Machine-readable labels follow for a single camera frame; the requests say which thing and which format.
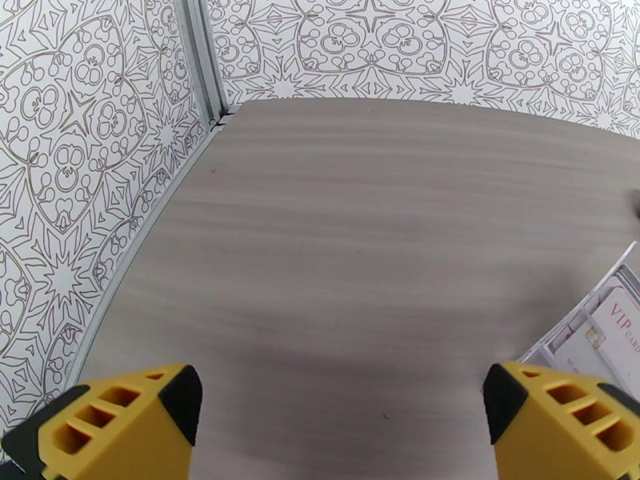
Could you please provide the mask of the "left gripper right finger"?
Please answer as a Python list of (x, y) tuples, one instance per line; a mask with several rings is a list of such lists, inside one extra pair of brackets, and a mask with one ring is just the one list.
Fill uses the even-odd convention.
[(498, 480), (640, 480), (640, 402), (615, 385), (501, 362), (482, 396)]

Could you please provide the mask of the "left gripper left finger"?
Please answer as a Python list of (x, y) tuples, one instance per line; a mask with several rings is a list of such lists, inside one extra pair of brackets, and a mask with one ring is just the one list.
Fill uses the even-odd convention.
[(0, 441), (0, 480), (189, 480), (202, 407), (173, 363), (71, 387)]

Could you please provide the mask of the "white printed card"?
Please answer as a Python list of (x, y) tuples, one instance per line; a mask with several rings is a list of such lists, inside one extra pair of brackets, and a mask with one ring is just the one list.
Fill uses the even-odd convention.
[(553, 353), (558, 370), (601, 378), (620, 385), (610, 365), (600, 351), (604, 337), (591, 320), (585, 321)]

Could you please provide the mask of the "white VIP card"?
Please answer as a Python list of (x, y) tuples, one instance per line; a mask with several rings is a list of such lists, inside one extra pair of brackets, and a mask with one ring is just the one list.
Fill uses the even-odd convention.
[(640, 309), (635, 300), (616, 286), (591, 317), (604, 336), (601, 355), (629, 394), (640, 398)]

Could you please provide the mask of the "clear acrylic card stand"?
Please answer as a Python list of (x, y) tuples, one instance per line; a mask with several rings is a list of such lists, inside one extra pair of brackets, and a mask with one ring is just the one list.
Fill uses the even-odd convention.
[[(557, 370), (553, 353), (585, 321), (591, 320), (594, 323), (591, 313), (616, 286), (624, 288), (640, 309), (640, 242), (632, 242), (598, 284), (564, 318), (537, 340), (519, 361)], [(616, 387), (629, 394), (621, 383)]]

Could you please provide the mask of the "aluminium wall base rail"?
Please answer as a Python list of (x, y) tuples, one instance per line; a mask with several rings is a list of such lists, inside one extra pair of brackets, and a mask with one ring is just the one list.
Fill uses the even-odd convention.
[(223, 124), (221, 123), (212, 125), (202, 142), (200, 142), (194, 149), (194, 154), (188, 157), (186, 163), (177, 171), (175, 176), (165, 177), (164, 179), (153, 176), (151, 178), (151, 183), (154, 185), (154, 188), (152, 190), (152, 198), (150, 200), (150, 209), (145, 215), (141, 217), (134, 216), (122, 224), (122, 226), (126, 228), (126, 245), (123, 252), (116, 256), (112, 272), (110, 273), (109, 280), (104, 288), (104, 294), (100, 297), (96, 311), (94, 312), (86, 331), (78, 340), (78, 347), (75, 351), (75, 355), (70, 360), (69, 368), (66, 372), (66, 380), (64, 381), (63, 386), (65, 389), (69, 388), (80, 379), (82, 368), (86, 363), (102, 321), (106, 316), (116, 291), (118, 290), (145, 238), (149, 234), (161, 212), (166, 207), (170, 198), (184, 180), (185, 176), (188, 175), (194, 164), (200, 159), (206, 149), (209, 148), (210, 144), (217, 137), (222, 128)]

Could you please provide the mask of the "aluminium corner post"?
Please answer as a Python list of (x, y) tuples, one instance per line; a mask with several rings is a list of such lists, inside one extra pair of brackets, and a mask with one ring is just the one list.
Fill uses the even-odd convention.
[(206, 0), (174, 0), (194, 90), (207, 125), (222, 124), (230, 104), (222, 82)]

